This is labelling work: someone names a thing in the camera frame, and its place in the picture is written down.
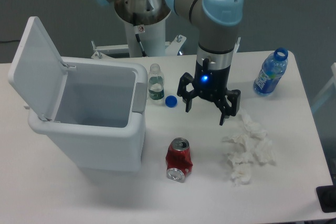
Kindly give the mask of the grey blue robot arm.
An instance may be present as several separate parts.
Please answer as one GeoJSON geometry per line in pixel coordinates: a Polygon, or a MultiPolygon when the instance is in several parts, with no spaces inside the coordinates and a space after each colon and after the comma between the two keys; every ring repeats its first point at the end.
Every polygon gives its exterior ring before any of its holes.
{"type": "Polygon", "coordinates": [[[199,30],[195,73],[180,78],[177,95],[190,110],[195,97],[214,103],[221,120],[239,110],[240,91],[228,90],[244,0],[97,0],[113,3],[125,25],[131,57],[165,54],[165,21],[169,14],[183,17],[199,30]]]}

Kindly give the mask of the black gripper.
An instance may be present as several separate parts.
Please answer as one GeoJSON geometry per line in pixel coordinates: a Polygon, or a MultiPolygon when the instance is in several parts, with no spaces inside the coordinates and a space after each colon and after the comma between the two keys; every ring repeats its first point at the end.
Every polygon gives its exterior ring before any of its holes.
{"type": "Polygon", "coordinates": [[[192,108],[192,99],[199,97],[215,102],[221,112],[220,126],[230,116],[236,116],[239,111],[241,91],[227,89],[229,71],[230,65],[224,69],[205,71],[203,65],[196,62],[194,78],[189,73],[184,73],[179,80],[177,95],[182,97],[186,104],[185,112],[189,112],[192,108]],[[189,84],[194,90],[187,91],[189,84]]]}

